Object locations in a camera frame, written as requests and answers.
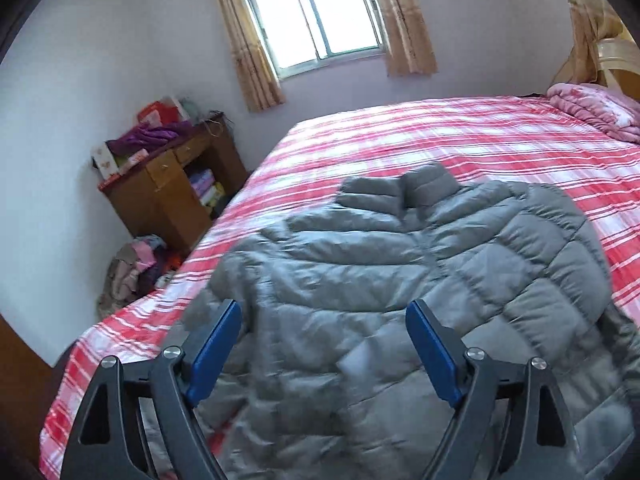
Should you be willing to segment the grey puffer jacket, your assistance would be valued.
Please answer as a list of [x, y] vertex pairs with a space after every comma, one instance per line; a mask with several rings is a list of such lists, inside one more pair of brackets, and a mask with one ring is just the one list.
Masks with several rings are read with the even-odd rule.
[[635, 477], [639, 332], [596, 229], [550, 184], [439, 164], [352, 178], [237, 242], [166, 336], [234, 301], [238, 341], [195, 417], [230, 479], [417, 479], [475, 361], [546, 363], [585, 479]]

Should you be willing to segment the clothes pile on floor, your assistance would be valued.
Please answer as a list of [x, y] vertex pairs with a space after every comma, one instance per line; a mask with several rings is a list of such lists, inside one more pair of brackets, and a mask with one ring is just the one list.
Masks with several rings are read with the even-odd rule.
[[149, 295], [170, 273], [167, 244], [157, 235], [135, 237], [116, 252], [108, 265], [96, 313], [105, 320], [138, 299]]

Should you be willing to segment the brown wooden footboard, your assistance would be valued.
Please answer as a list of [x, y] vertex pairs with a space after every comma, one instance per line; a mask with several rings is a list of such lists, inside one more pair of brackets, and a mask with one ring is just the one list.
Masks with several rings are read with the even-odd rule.
[[1, 443], [34, 466], [52, 368], [1, 318]]

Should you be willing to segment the brown wooden desk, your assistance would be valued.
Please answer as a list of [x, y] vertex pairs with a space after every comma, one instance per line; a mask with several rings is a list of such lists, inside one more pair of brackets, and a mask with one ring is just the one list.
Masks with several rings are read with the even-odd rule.
[[[208, 210], [189, 181], [188, 171], [209, 169], [224, 189], [219, 206]], [[132, 236], [157, 235], [183, 255], [192, 252], [250, 173], [235, 147], [227, 117], [216, 112], [186, 128], [124, 176], [101, 186]]]

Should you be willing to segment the purple items in desk shelf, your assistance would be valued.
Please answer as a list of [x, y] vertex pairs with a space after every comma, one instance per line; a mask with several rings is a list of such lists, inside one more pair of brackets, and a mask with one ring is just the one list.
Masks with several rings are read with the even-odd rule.
[[208, 209], [213, 209], [226, 196], [224, 187], [216, 180], [210, 169], [190, 174], [189, 182], [200, 203]]

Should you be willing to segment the white patterned box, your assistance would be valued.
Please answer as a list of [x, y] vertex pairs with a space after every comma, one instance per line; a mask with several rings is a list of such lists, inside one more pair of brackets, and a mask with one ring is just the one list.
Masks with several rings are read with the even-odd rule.
[[91, 150], [91, 157], [103, 181], [119, 174], [117, 162], [105, 142], [95, 146]]

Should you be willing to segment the red plaid bed sheet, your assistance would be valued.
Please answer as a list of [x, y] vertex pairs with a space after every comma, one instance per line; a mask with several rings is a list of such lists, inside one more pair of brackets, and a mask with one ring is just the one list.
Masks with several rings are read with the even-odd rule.
[[639, 314], [639, 148], [541, 96], [483, 96], [364, 108], [301, 122], [253, 172], [169, 285], [89, 328], [70, 352], [40, 434], [39, 467], [58, 478], [77, 408], [109, 354], [136, 360], [160, 340], [240, 238], [330, 198], [351, 176], [395, 177], [431, 160], [461, 181], [550, 183], [587, 214], [608, 256], [614, 300]]

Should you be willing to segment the purple cloth on desk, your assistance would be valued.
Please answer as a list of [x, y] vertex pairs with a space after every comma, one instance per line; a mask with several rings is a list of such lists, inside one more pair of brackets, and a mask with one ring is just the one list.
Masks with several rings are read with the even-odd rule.
[[144, 122], [117, 139], [108, 140], [107, 148], [114, 156], [129, 157], [138, 151], [155, 152], [175, 140], [185, 138], [192, 129], [190, 122], [172, 122], [152, 127]]

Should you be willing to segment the red bag on desk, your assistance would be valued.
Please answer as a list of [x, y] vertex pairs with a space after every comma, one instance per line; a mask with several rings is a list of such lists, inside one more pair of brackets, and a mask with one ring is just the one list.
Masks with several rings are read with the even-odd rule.
[[152, 128], [167, 126], [175, 122], [181, 122], [181, 115], [177, 107], [162, 101], [154, 101], [137, 114], [139, 124], [145, 124]]

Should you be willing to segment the folded pink quilt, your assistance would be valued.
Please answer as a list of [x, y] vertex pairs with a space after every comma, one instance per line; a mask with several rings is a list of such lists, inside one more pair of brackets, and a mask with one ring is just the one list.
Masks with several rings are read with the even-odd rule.
[[639, 103], [619, 91], [598, 84], [554, 84], [546, 97], [561, 112], [614, 140], [640, 141]]

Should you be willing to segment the left tan curtain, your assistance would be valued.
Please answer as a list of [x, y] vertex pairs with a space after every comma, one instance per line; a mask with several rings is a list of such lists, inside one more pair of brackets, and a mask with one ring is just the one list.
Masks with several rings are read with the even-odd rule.
[[269, 110], [285, 102], [248, 0], [217, 0], [245, 104], [250, 112]]

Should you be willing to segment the cream wooden headboard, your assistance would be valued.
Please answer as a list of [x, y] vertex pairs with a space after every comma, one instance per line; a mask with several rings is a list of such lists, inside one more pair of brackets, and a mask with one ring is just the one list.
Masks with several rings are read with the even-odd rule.
[[600, 83], [638, 101], [638, 46], [622, 37], [603, 39], [597, 43], [597, 55]]

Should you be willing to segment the right tan curtain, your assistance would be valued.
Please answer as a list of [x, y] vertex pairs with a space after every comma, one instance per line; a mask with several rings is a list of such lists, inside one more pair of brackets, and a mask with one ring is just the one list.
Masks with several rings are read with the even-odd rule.
[[416, 0], [376, 0], [384, 32], [387, 73], [392, 77], [431, 76], [437, 62], [423, 13]]

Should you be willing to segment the tan curtain by headboard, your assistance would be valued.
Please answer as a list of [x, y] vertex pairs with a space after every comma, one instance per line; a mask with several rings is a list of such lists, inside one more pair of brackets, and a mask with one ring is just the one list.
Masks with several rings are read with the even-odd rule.
[[567, 2], [574, 44], [552, 82], [595, 82], [598, 79], [597, 43], [605, 39], [629, 39], [628, 30], [606, 0]]

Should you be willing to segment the window with green frame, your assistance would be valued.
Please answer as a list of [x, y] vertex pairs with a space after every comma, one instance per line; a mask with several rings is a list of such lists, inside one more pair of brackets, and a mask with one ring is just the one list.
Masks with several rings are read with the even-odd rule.
[[383, 52], [376, 0], [247, 1], [281, 78]]

